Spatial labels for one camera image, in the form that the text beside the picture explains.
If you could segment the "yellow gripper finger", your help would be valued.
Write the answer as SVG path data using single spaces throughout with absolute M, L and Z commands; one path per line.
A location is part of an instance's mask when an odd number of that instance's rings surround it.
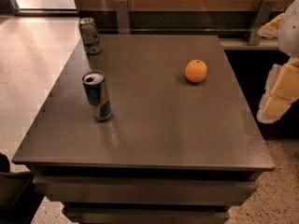
M 299 59 L 290 58 L 283 65 L 274 64 L 264 89 L 256 118 L 261 123 L 272 124 L 299 99 Z
M 278 30 L 280 23 L 282 21 L 284 14 L 281 13 L 277 15 L 273 20 L 263 25 L 259 31 L 258 35 L 266 38 L 274 38 L 278 36 Z

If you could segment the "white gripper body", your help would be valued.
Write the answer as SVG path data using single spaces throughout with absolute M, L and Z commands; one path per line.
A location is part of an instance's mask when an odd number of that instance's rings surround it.
M 290 57 L 299 57 L 299 0 L 286 9 L 279 25 L 278 49 Z

